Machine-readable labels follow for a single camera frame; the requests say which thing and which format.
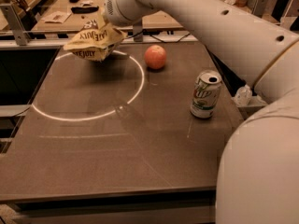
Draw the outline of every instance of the chip bag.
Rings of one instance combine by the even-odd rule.
[[[69,50],[82,59],[102,62],[127,36],[106,21],[99,13],[98,20],[88,21],[67,44]]]

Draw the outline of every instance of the workbench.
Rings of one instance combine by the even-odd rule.
[[[215,220],[221,154],[243,119],[225,85],[211,119],[191,114],[196,77],[216,70],[200,42],[160,44],[158,71],[149,45],[123,43],[102,63],[60,50],[0,154],[0,203],[20,223]]]

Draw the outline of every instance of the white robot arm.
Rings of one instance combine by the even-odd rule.
[[[106,0],[105,9],[118,26],[158,10],[271,103],[224,149],[217,223],[299,223],[299,35],[219,0]]]

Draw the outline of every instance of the can lid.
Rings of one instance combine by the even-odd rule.
[[[206,70],[200,74],[200,78],[206,84],[218,84],[222,81],[221,75],[213,70]]]

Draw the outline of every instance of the aluminum can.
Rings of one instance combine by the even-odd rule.
[[[194,84],[191,112],[198,118],[208,119],[213,115],[214,108],[221,93],[221,75],[212,70],[199,74]]]

